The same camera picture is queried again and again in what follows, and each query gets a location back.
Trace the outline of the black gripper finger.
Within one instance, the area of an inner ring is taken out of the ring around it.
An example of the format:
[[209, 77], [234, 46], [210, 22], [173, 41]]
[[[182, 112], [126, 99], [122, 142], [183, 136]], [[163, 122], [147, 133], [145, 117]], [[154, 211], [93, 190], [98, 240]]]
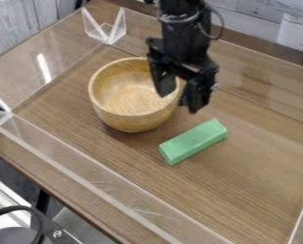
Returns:
[[214, 86], [217, 85], [215, 74], [194, 74], [181, 75], [186, 81], [179, 105], [186, 106], [191, 113], [197, 113], [205, 106], [209, 105]]
[[166, 97], [178, 87], [177, 76], [170, 72], [167, 66], [158, 60], [150, 58], [151, 78], [155, 90], [161, 97]]

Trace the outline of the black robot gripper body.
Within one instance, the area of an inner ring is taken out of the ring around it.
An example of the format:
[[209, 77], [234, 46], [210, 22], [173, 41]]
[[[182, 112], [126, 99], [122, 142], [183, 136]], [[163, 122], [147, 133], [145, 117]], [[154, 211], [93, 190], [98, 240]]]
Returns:
[[219, 72], [219, 66], [207, 55], [205, 55], [202, 59], [182, 60], [169, 54], [162, 39], [150, 37], [147, 39], [147, 45], [150, 47], [150, 52], [147, 54], [149, 62], [151, 58], [163, 63], [177, 78], [181, 75], [194, 75], [198, 73], [214, 73], [217, 75]]

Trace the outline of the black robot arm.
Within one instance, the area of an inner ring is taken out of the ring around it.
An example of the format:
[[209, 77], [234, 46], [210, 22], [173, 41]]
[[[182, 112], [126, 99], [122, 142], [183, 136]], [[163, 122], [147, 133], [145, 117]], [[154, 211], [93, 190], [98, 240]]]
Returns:
[[149, 37], [147, 54], [151, 78], [161, 97], [178, 87], [177, 78], [186, 81], [179, 105], [197, 113], [209, 105], [219, 65], [207, 55], [210, 43], [222, 38], [211, 34], [211, 14], [225, 21], [206, 0], [159, 0], [158, 21], [162, 37]]

